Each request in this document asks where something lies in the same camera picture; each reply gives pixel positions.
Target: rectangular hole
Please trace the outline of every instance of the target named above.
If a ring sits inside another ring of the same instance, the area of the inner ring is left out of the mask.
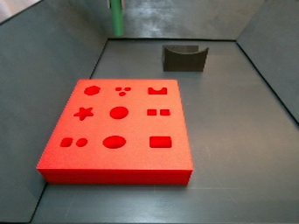
[[[147,115],[149,115],[149,116],[157,116],[157,109],[150,108],[150,109],[147,110]]]
[[[173,148],[173,138],[170,136],[150,136],[151,148]]]

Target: star-shaped hole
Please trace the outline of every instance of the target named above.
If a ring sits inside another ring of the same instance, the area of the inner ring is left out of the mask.
[[[83,121],[87,116],[94,116],[91,113],[93,108],[79,108],[79,113],[76,113],[74,116],[78,116],[79,119]]]

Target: gray floor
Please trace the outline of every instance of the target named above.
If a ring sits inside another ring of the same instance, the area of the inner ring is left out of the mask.
[[[163,45],[210,47],[203,73],[165,73]],[[235,42],[110,41],[97,78],[177,79],[191,183],[47,185],[34,222],[298,222],[299,131]]]

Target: oval hole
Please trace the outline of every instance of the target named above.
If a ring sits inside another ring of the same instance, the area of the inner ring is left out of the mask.
[[[122,136],[110,136],[105,139],[103,144],[110,149],[118,149],[123,147],[127,140]]]

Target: circular hole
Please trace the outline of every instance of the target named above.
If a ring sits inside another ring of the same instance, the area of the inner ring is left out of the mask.
[[[110,149],[118,149],[123,147],[127,140],[122,136],[110,136],[105,139],[103,144]]]
[[[97,95],[99,93],[101,87],[98,86],[93,86],[93,87],[87,87],[84,90],[84,94],[86,95]]]
[[[110,110],[110,116],[115,119],[123,119],[129,115],[129,109],[126,107],[115,107]]]
[[[79,147],[83,147],[83,146],[87,145],[87,143],[89,143],[89,139],[87,139],[87,138],[82,138],[82,139],[79,139],[79,141],[76,142],[76,145],[78,145]]]

